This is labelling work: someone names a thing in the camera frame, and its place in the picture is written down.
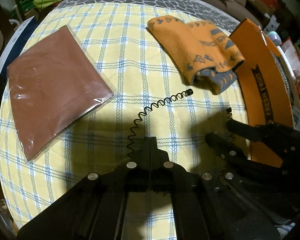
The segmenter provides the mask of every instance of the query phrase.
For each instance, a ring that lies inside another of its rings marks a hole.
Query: tablecloth
[[[185,22],[198,20],[180,11],[118,3],[77,5],[53,10],[28,40],[23,51],[67,25],[95,69],[116,89],[116,98],[98,111],[74,122],[35,162],[23,160],[10,105],[9,87],[0,110],[0,180],[11,215],[21,227],[95,171],[104,174],[128,160],[130,127],[144,106],[189,88],[146,23],[172,15]],[[223,165],[204,142],[214,131],[226,132],[225,109],[247,123],[238,82],[218,96],[191,86],[194,94],[151,112],[137,131],[135,148],[143,136],[156,136],[170,160],[191,172]],[[236,141],[245,148],[245,141]],[[134,193],[127,204],[124,239],[175,239],[169,194]]]

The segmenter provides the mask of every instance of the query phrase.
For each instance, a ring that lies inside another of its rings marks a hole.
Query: orange cloth with pattern
[[[237,76],[233,68],[244,63],[237,46],[210,21],[188,24],[166,15],[148,21],[148,28],[175,61],[189,84],[207,80],[219,94]]]

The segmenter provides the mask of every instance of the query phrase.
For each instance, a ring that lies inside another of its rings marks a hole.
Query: gray patterned border
[[[230,15],[200,0],[63,0],[56,8],[100,2],[135,3],[179,10],[202,20],[210,20],[229,32],[239,24],[239,21]]]

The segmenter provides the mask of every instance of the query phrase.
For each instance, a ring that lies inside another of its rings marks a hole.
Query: black spring cable
[[[227,108],[226,112],[227,112],[227,118],[232,120],[233,119],[232,118],[232,108],[231,107]],[[234,133],[230,133],[229,137],[231,138],[230,142],[233,142],[234,141]]]
[[[128,139],[130,141],[130,143],[127,145],[127,148],[130,149],[130,153],[128,153],[128,157],[131,157],[132,153],[134,152],[134,149],[131,148],[131,146],[134,144],[134,140],[131,139],[131,137],[134,137],[136,136],[137,134],[135,133],[135,131],[133,129],[137,129],[139,128],[139,125],[137,124],[137,122],[142,122],[143,119],[141,116],[146,116],[148,115],[147,111],[148,112],[152,112],[153,111],[153,107],[155,106],[156,108],[159,108],[159,105],[160,106],[165,106],[166,104],[170,104],[172,101],[175,102],[177,101],[178,99],[182,99],[184,97],[187,97],[187,96],[190,96],[193,94],[193,90],[192,89],[188,89],[186,91],[183,91],[181,93],[178,93],[176,95],[173,95],[171,97],[167,97],[165,99],[160,99],[159,101],[157,101],[156,103],[151,103],[150,107],[149,106],[146,106],[144,109],[143,109],[143,112],[140,112],[138,114],[138,118],[136,118],[133,122],[135,124],[134,127],[131,127],[130,128],[130,131],[131,131],[131,135],[128,136]]]

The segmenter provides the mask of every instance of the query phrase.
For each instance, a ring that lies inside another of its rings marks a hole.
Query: orange box
[[[277,122],[293,128],[290,99],[274,60],[274,57],[280,56],[277,47],[249,19],[240,23],[230,38],[245,58],[236,74],[249,125]],[[282,164],[282,159],[261,142],[251,142],[251,159],[274,167]]]

